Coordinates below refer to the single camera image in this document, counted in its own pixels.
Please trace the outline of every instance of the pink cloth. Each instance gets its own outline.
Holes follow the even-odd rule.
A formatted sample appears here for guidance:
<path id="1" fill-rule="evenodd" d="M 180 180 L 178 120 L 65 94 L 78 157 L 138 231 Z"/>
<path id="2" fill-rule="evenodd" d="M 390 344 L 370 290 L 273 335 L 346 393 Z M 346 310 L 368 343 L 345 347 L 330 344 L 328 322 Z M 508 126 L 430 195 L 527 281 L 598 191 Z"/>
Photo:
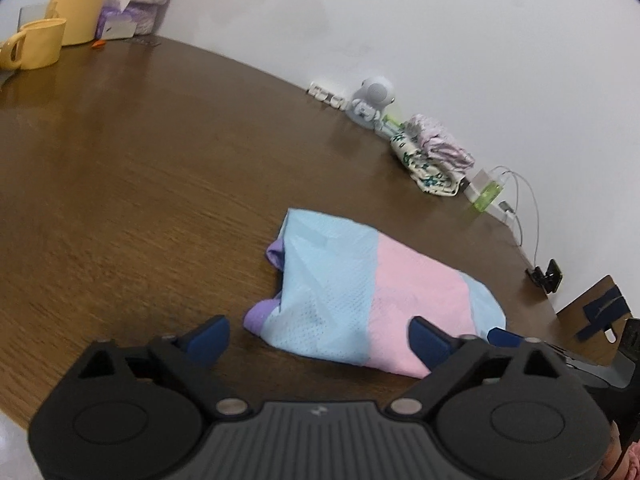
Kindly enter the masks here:
<path id="1" fill-rule="evenodd" d="M 366 365 L 423 378 L 429 371 L 409 348 L 408 321 L 422 316 L 451 335 L 475 334 L 468 286 L 456 270 L 386 235 L 379 237 Z"/>
<path id="2" fill-rule="evenodd" d="M 436 119 L 416 114 L 405 123 L 405 129 L 409 135 L 417 137 L 422 151 L 456 182 L 476 163 L 471 154 Z"/>
<path id="3" fill-rule="evenodd" d="M 629 472 L 625 480 L 640 480 L 640 444 L 634 442 L 629 446 Z"/>

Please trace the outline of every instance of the metal screw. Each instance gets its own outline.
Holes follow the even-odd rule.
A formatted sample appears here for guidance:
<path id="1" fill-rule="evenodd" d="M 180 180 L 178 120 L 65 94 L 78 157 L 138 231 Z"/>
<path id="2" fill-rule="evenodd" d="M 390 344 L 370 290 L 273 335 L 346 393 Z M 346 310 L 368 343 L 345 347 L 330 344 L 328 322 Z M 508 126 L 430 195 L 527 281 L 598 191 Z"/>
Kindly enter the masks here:
<path id="1" fill-rule="evenodd" d="M 400 397 L 394 400 L 390 407 L 398 415 L 415 415 L 422 409 L 422 403 L 417 399 Z"/>
<path id="2" fill-rule="evenodd" d="M 244 400 L 235 397 L 228 397 L 216 403 L 216 409 L 222 413 L 222 415 L 241 415 L 248 408 L 249 405 L 244 402 Z"/>

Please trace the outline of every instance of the yellow mug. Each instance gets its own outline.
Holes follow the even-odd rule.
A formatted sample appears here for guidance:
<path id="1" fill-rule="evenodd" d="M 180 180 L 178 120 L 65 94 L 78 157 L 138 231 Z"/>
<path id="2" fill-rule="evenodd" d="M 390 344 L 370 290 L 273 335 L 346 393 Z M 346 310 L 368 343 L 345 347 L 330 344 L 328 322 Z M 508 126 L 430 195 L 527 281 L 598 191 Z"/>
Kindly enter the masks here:
<path id="1" fill-rule="evenodd" d="M 25 23 L 0 48 L 0 68 L 31 70 L 54 64 L 60 58 L 65 18 L 45 18 Z"/>

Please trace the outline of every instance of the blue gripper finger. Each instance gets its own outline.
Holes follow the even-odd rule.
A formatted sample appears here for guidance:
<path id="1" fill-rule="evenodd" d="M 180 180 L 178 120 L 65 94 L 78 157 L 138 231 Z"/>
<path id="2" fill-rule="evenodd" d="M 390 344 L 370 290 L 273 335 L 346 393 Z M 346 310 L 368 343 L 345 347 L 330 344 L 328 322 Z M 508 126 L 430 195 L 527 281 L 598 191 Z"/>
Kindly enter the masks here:
<path id="1" fill-rule="evenodd" d="M 443 364 L 459 346 L 456 338 L 420 316 L 409 322 L 408 338 L 409 348 L 429 370 Z"/>
<path id="2" fill-rule="evenodd" d="M 486 335 L 486 340 L 494 345 L 503 348 L 517 348 L 522 343 L 523 337 L 508 330 L 495 327 L 489 330 Z"/>
<path id="3" fill-rule="evenodd" d="M 178 338 L 177 347 L 194 363 L 212 367 L 229 346 L 231 328 L 224 316 L 214 316 Z"/>

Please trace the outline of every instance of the mug handle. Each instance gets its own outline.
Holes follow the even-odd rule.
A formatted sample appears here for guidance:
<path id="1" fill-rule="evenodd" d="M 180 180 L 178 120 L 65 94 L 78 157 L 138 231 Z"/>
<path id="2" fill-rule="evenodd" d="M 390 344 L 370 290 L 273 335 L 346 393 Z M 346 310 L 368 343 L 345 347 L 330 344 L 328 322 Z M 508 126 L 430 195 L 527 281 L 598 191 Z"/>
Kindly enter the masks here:
<path id="1" fill-rule="evenodd" d="M 11 53 L 14 51 L 16 43 L 18 43 L 18 41 L 23 41 L 26 35 L 27 32 L 25 30 L 21 30 L 17 34 L 12 35 L 12 37 L 2 44 L 2 49 L 0 49 L 0 68 L 3 70 L 16 70 L 17 68 L 20 68 L 20 65 L 22 64 L 22 53 L 20 48 L 18 48 L 15 60 L 11 59 Z"/>

